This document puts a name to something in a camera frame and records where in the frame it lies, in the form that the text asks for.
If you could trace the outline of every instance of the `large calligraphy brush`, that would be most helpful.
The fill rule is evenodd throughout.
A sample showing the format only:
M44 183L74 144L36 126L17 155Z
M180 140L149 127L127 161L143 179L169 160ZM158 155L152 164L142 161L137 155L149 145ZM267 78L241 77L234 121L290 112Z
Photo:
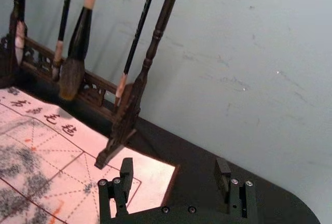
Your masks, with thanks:
M121 96L122 96L123 91L125 89L128 72L129 72L131 62L132 62L134 54L135 54L137 44L139 43L140 35L141 35L142 29L143 29L143 25L144 25L146 16L147 16L149 8L150 8L151 1L152 0L146 0L145 1L144 8L143 8L143 11L142 11L142 14L141 14L141 18L140 18L140 21L139 21L139 24L137 26L137 30L136 30L136 33L135 33L135 37L134 37L133 43L132 43L130 51L129 51L129 55L128 55L128 58L127 58L126 65L124 67L123 75L120 79L120 83L119 83L119 85L117 87L117 90L116 90L116 93L115 93L115 102L114 102L115 107L118 105L119 100L121 99Z
M15 55L17 64L20 66L23 59L23 49L26 33L26 25L24 23L25 0L19 0L18 19L15 35Z
M54 81L59 80L60 66L62 63L63 38L64 38L65 30L66 30L70 3L71 3L71 0L64 0L64 3L63 3L59 37L58 37L57 47L56 47L56 51L54 53L54 59L53 59L53 64L52 64L52 79Z
M85 73L84 60L88 52L92 9L95 0L84 0L68 50L68 58L62 65L60 97L71 101L76 96Z

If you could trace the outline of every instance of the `screw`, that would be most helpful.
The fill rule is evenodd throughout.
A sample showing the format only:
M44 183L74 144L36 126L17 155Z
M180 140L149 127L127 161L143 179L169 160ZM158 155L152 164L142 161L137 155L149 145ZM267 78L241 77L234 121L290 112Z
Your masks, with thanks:
M246 181L245 184L247 184L249 187L254 185L251 181Z
M100 180L100 181L99 181L99 185L101 185L101 186L104 186L106 183L107 183L106 180Z
M233 179L231 180L231 182L232 182L233 184L238 184L238 183L239 183L239 181L236 180L235 178L233 178Z
M162 207L162 208L161 208L161 211L162 211L164 214L167 214L167 213L170 211L170 209L169 209L168 207Z
M188 207L188 212L194 214L194 213L196 213L196 208L195 207Z

